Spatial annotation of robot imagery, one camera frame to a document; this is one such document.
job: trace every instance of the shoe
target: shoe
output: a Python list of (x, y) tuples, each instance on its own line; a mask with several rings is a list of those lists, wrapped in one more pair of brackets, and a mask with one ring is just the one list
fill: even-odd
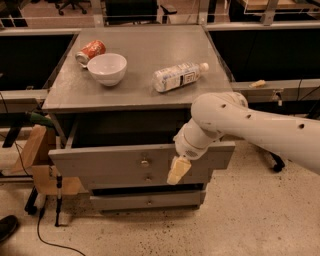
[(0, 220), (0, 243), (7, 239), (18, 225), (18, 219), (14, 215), (9, 215)]

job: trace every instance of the cabinet top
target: cabinet top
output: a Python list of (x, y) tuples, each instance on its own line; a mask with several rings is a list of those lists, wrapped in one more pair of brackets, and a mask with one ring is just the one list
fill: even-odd
[[(127, 72), (114, 87), (95, 81), (76, 61), (87, 43), (101, 40), (106, 52), (123, 55)], [(191, 61), (207, 62), (209, 72), (197, 82), (158, 93), (151, 84), (154, 71)], [(227, 76), (206, 32), (199, 25), (119, 26), (82, 29), (46, 98), (49, 113), (189, 107), (206, 92), (231, 91)]]

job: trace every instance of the drawer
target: drawer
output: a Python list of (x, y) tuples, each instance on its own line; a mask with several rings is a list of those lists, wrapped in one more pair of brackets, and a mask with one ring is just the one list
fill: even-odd
[[(173, 144), (187, 110), (120, 111), (81, 114), (64, 149), (49, 156), (63, 176), (80, 177), (85, 187), (166, 184)], [(233, 142), (213, 143), (181, 183), (208, 182), (213, 169), (226, 168)]]
[[(163, 169), (159, 172), (149, 171), (141, 172), (140, 174), (133, 173), (132, 175), (104, 175), (104, 176), (80, 176), (80, 181), (83, 187), (87, 190), (100, 189), (100, 188), (117, 188), (117, 187), (136, 187), (136, 186), (159, 186), (167, 184), (169, 169)], [(184, 177), (183, 184), (194, 183), (208, 183), (212, 175), (212, 170), (205, 172), (196, 172), (193, 175), (189, 172)]]
[(178, 193), (91, 196), (93, 206), (100, 211), (145, 209), (175, 206), (199, 206), (201, 191)]

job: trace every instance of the crushed can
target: crushed can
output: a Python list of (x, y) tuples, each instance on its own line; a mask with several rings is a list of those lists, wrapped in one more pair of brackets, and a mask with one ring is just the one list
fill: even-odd
[(94, 40), (85, 45), (79, 52), (76, 53), (76, 60), (83, 68), (87, 67), (88, 62), (97, 55), (104, 54), (106, 47), (100, 40)]

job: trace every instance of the cardboard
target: cardboard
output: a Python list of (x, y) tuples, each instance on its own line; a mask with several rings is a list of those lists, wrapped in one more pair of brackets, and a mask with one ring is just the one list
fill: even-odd
[(24, 172), (23, 169), (32, 174), (33, 165), (49, 164), (50, 158), (48, 152), (56, 148), (56, 135), (54, 129), (35, 125), (30, 132), (30, 136), (20, 152), (21, 159), (18, 157), (16, 163), (11, 169), (12, 173)]
[[(33, 181), (38, 193), (57, 195), (57, 168), (49, 165), (32, 166)], [(62, 177), (62, 195), (76, 195), (81, 188), (78, 177)]]

